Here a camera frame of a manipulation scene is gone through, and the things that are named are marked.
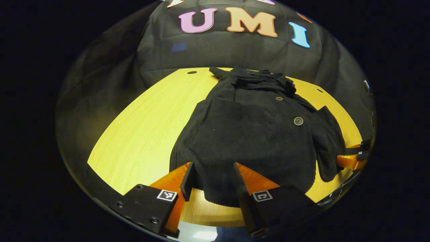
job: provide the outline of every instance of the wooden table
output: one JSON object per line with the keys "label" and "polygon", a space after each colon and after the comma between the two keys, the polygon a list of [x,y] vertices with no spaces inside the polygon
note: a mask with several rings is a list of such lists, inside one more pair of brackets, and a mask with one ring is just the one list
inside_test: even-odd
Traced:
{"label": "wooden table", "polygon": [[[360,144],[362,138],[354,121],[342,106],[319,86],[290,78],[297,94],[316,109],[327,106],[336,117],[346,146]],[[209,68],[180,69],[141,94],[109,125],[96,143],[88,164],[112,188],[127,193],[136,184],[150,185],[169,172],[172,148],[193,113],[218,79]],[[329,195],[350,175],[341,171],[324,182],[316,164],[315,182],[306,193],[315,202]],[[181,221],[207,226],[244,226],[240,208],[208,202],[202,190],[193,189],[185,203]]]}

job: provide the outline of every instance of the black cloth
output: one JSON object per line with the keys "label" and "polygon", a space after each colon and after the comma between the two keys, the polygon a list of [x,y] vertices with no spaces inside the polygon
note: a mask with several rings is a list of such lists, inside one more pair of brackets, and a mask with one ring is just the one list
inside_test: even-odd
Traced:
{"label": "black cloth", "polygon": [[[324,181],[335,177],[336,156],[345,143],[326,106],[316,110],[282,73],[240,67],[210,71],[219,82],[179,135],[170,171],[194,162],[196,188],[204,190],[206,200],[231,207],[239,207],[230,173],[234,162],[303,193],[314,182],[316,160]],[[294,124],[296,117],[301,125]]]}

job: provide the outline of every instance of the black background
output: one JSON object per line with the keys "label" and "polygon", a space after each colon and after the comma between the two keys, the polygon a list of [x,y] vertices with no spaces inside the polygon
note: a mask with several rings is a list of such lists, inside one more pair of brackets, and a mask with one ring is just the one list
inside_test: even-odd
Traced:
{"label": "black background", "polygon": [[[3,79],[8,126],[3,172],[6,241],[152,241],[88,198],[56,148],[54,107],[68,68],[102,31],[145,1],[10,1]],[[355,186],[291,241],[423,239],[428,145],[424,127],[424,12],[419,1],[289,1],[328,29],[360,63],[377,99],[378,133]]]}

